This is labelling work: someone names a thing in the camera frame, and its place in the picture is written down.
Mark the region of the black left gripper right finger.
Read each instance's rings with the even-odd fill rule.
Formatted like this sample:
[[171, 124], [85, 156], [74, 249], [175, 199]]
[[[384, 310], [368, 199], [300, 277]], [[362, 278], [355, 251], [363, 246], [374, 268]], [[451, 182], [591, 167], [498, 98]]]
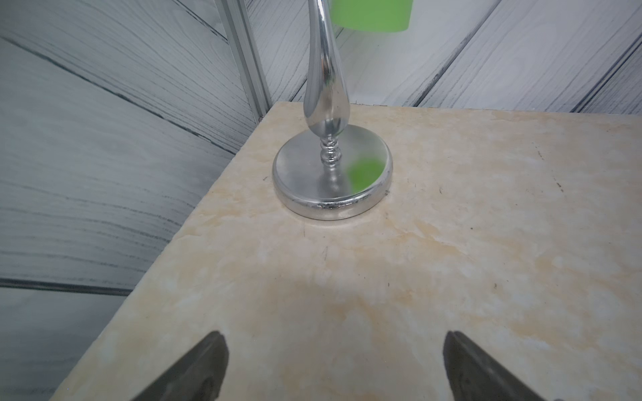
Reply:
[[455, 400], [543, 400], [463, 332], [446, 334], [442, 355]]

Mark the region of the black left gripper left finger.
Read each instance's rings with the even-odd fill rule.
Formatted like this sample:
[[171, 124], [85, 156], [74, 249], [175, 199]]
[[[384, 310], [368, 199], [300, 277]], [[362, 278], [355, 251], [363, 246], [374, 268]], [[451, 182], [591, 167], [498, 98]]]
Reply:
[[228, 361], [225, 337], [210, 332], [133, 400], [217, 400]]

